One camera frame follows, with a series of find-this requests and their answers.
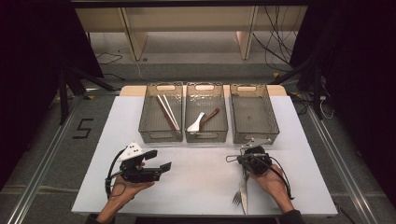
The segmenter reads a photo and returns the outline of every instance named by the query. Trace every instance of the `hand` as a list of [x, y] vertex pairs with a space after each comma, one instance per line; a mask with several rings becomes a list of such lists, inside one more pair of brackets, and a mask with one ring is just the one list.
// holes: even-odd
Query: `hand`
[[121, 208], [131, 201], [138, 192], [154, 184], [155, 182], [135, 184], [124, 180], [120, 175], [117, 176], [108, 201], [96, 220], [100, 223], [110, 223]]
[[[273, 164], [271, 167], [283, 175], [282, 170], [277, 165]], [[294, 209], [284, 182], [272, 170], [268, 169], [268, 171], [262, 175], [250, 174], [250, 177], [256, 180], [260, 187], [275, 199], [282, 214]]]

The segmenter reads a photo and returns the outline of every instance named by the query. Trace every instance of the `white table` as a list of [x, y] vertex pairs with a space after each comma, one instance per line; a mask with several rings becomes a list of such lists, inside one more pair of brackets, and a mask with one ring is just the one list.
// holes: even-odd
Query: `white table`
[[[156, 184], [140, 192], [126, 204], [121, 214], [153, 217], [242, 217], [241, 205], [232, 203], [242, 176], [242, 166], [226, 162], [237, 155], [240, 145], [233, 144], [231, 129], [227, 141], [217, 144], [181, 143], [144, 144], [138, 125], [143, 96], [118, 96], [109, 113], [106, 126], [93, 155], [91, 165], [72, 208], [75, 213], [99, 213], [106, 203], [105, 178], [117, 153], [135, 141], [144, 150], [158, 149], [158, 156], [146, 167], [159, 167], [169, 161], [172, 168]], [[329, 217], [337, 211], [318, 169], [288, 96], [271, 96], [280, 134], [266, 149], [276, 158], [289, 178], [292, 201], [305, 216]], [[230, 106], [226, 99], [227, 116]], [[118, 171], [116, 163], [113, 173]], [[247, 215], [275, 217], [280, 215], [274, 200], [249, 179], [247, 182]]]

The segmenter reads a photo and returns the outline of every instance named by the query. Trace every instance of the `floor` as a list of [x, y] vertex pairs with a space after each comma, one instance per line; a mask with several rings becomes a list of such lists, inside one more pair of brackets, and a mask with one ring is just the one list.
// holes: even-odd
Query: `floor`
[[[270, 34], [258, 32], [256, 36], [266, 45]], [[295, 34], [283, 36], [284, 39], [287, 36], [285, 45], [292, 49]], [[267, 83], [274, 80], [276, 74], [282, 75], [290, 69], [270, 53], [265, 55], [257, 40], [252, 41], [248, 60], [242, 60], [233, 32], [152, 33], [137, 63], [132, 60], [123, 34], [91, 34], [91, 41], [105, 73], [103, 80], [116, 87], [145, 84], [151, 80]], [[269, 48], [282, 55], [275, 41]], [[286, 51], [283, 53], [287, 60], [289, 55]], [[297, 92], [297, 80], [298, 76], [283, 83], [287, 92]], [[59, 125], [59, 99], [53, 100], [37, 129], [31, 149], [24, 153], [0, 193], [0, 223], [12, 223], [9, 221], [16, 220], [20, 211], [19, 223], [84, 222], [84, 216], [70, 210], [106, 116], [119, 94], [103, 91], [90, 82], [84, 84], [88, 89], [85, 97], [73, 97], [69, 92], [72, 112], [65, 125]], [[300, 95], [309, 100], [309, 92], [300, 92]], [[395, 208], [359, 157], [336, 112], [331, 119], [317, 120], [310, 107], [301, 98], [295, 101], [296, 113], [301, 113], [300, 121], [339, 215], [305, 217], [306, 222], [396, 223]], [[332, 109], [328, 105], [323, 105], [323, 111], [331, 117]], [[87, 138], [78, 138], [85, 134], [78, 130], [82, 120], [91, 128]], [[361, 199], [367, 204], [363, 209], [359, 208]], [[134, 217], [118, 217], [117, 223], [134, 223]]]

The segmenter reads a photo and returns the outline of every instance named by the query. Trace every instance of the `metal fork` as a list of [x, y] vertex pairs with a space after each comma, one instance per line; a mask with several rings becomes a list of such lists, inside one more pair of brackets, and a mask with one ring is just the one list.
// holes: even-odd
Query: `metal fork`
[[[245, 170], [245, 168], [242, 168], [242, 178], [239, 186], [241, 186], [244, 182], [248, 180], [248, 172]], [[242, 195], [241, 195], [241, 190], [239, 190], [235, 193], [233, 196], [233, 203], [236, 205], [239, 205], [242, 202]]]

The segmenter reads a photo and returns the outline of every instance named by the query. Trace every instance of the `knife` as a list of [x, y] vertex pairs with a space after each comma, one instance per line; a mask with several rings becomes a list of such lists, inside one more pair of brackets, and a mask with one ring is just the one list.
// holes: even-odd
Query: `knife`
[[241, 191], [241, 199], [242, 199], [242, 208], [244, 209], [244, 214], [248, 214], [248, 172], [243, 168], [243, 176], [241, 185], [239, 186], [239, 190]]

